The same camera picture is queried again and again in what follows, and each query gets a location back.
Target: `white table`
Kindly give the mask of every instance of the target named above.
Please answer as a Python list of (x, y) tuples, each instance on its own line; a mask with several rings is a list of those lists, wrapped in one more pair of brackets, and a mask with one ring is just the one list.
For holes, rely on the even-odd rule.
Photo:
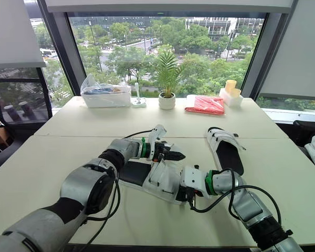
[(203, 138), (209, 127), (240, 138), (288, 138), (252, 99), (245, 98), (240, 108), (225, 106), (222, 116), (185, 112), (185, 101), (177, 99), (170, 111), (161, 110), (157, 98), (148, 98), (146, 108), (92, 109), (73, 97), (35, 135), (124, 137), (162, 124), (171, 138)]
[[(0, 168), (0, 234), (35, 209), (56, 202), (70, 171), (98, 156), (113, 140), (103, 137), (33, 136)], [(181, 164), (214, 169), (203, 138), (166, 138), (181, 147)], [(248, 184), (277, 201), (285, 229), (299, 244), (315, 244), (315, 167), (289, 139), (240, 139)], [(255, 246), (243, 225), (230, 217), (225, 200), (206, 214), (121, 187), (121, 206), (94, 244), (233, 247)], [(271, 202), (256, 192), (276, 217)], [(209, 202), (198, 200), (202, 208)], [(79, 228), (71, 243), (86, 243), (101, 223)]]

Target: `red packet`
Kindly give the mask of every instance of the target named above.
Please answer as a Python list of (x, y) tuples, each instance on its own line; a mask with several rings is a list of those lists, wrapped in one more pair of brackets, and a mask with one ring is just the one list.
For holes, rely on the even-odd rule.
[(185, 110), (203, 114), (224, 114), (224, 101), (221, 97), (213, 96), (187, 96)]

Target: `green ring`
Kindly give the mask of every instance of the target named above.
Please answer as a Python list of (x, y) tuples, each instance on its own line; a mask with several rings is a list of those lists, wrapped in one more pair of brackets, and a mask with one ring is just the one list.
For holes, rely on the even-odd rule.
[(142, 152), (141, 152), (141, 157), (145, 157), (146, 155), (146, 143), (145, 143), (145, 138), (142, 138)]
[(214, 185), (213, 185), (213, 182), (212, 182), (212, 177), (213, 177), (212, 170), (210, 170), (209, 174), (205, 177), (205, 182), (208, 185), (209, 190), (212, 193), (212, 195), (217, 195), (215, 193), (215, 191), (214, 191)]

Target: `bus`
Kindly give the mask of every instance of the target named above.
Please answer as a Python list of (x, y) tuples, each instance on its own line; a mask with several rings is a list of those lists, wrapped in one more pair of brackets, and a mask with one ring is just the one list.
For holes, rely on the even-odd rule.
[(57, 53), (55, 50), (49, 50), (49, 49), (40, 49), (41, 53), (42, 53), (42, 57), (44, 58), (56, 58), (57, 57)]

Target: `black chair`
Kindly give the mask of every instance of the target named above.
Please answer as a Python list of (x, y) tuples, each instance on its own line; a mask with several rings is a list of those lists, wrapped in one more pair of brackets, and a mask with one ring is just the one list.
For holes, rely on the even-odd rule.
[(311, 160), (305, 145), (311, 143), (312, 137), (315, 136), (315, 122), (296, 120), (293, 125), (296, 131), (296, 136), (293, 139), (294, 143)]
[(0, 166), (49, 118), (52, 117), (48, 88), (40, 68), (37, 78), (0, 77), (0, 121), (13, 138), (0, 152)]

